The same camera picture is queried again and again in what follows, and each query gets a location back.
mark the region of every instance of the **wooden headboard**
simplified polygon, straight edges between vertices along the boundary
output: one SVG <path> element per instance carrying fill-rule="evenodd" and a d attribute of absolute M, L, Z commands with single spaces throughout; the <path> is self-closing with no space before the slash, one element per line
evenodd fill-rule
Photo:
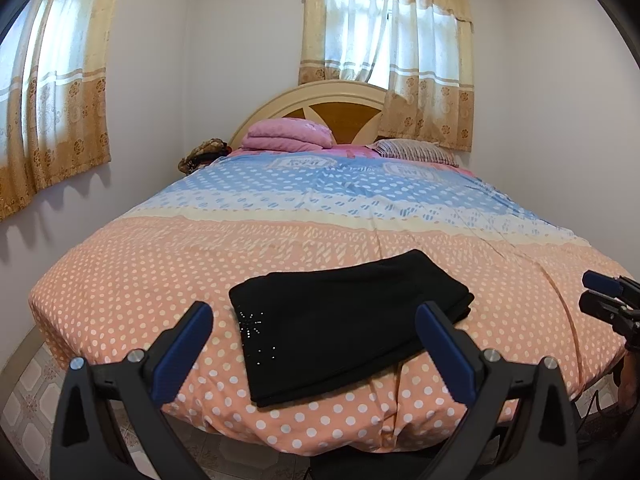
<path fill-rule="evenodd" d="M 236 150 L 249 127 L 263 119 L 293 117 L 328 126 L 338 144 L 370 144 L 378 137 L 385 91 L 356 81 L 318 81 L 293 88 L 265 104 L 231 140 Z"/>

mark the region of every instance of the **tiled floor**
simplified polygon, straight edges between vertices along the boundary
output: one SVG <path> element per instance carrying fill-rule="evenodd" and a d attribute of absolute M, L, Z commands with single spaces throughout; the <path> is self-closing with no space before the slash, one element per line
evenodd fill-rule
<path fill-rule="evenodd" d="M 64 372 L 43 346 L 20 377 L 0 417 L 0 426 L 40 480 L 49 478 L 51 432 L 63 381 Z M 158 478 L 122 404 L 114 403 L 114 411 L 138 469 L 150 478 Z M 302 480 L 308 467 L 306 458 L 207 434 L 173 417 L 168 420 L 186 449 L 212 479 Z"/>

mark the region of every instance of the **wall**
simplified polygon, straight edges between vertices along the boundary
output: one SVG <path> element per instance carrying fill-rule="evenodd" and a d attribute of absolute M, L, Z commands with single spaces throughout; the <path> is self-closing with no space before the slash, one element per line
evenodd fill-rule
<path fill-rule="evenodd" d="M 506 28 L 501 0 L 471 0 L 476 53 L 474 151 L 464 161 L 497 183 L 504 129 Z M 193 0 L 185 70 L 185 151 L 229 139 L 258 107 L 298 84 L 302 0 Z"/>
<path fill-rule="evenodd" d="M 640 70 L 596 0 L 504 0 L 502 188 L 640 277 Z"/>
<path fill-rule="evenodd" d="M 0 367 L 33 326 L 27 296 L 40 276 L 178 178 L 187 9 L 188 0 L 118 0 L 107 76 L 113 162 L 45 190 L 0 222 Z"/>

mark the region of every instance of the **polka dot bed sheet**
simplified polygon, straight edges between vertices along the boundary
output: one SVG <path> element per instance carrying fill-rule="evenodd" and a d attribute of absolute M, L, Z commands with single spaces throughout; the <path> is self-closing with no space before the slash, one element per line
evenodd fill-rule
<path fill-rule="evenodd" d="M 30 306 L 66 367 L 75 355 L 108 363 L 149 348 L 193 301 L 205 301 L 214 331 L 168 413 L 296 454 L 346 444 L 414 450 L 447 438 L 465 413 L 426 352 L 345 390 L 260 410 L 228 297 L 268 272 L 354 266 L 411 249 L 475 295 L 458 327 L 480 348 L 532 364 L 555 356 L 572 396 L 622 354 L 622 340 L 578 308 L 583 272 L 626 274 L 616 262 L 468 172 L 384 158 L 216 161 L 70 250 Z M 502 419 L 513 410 L 508 402 Z"/>

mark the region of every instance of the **silver bolt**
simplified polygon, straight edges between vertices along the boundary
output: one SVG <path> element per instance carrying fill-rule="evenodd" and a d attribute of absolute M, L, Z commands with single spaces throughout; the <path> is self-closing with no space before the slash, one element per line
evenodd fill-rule
<path fill-rule="evenodd" d="M 558 361 L 553 357 L 545 357 L 545 366 L 549 368 L 549 370 L 555 370 L 558 368 Z"/>
<path fill-rule="evenodd" d="M 84 359 L 82 359 L 81 357 L 71 359 L 71 363 L 69 364 L 69 366 L 72 370 L 79 370 L 84 366 Z"/>
<path fill-rule="evenodd" d="M 140 349 L 132 350 L 127 355 L 127 361 L 129 361 L 130 363 L 139 363 L 144 358 L 145 358 L 145 351 Z"/>
<path fill-rule="evenodd" d="M 502 359 L 502 356 L 496 349 L 489 348 L 484 351 L 484 358 L 490 363 L 497 363 L 500 359 Z"/>

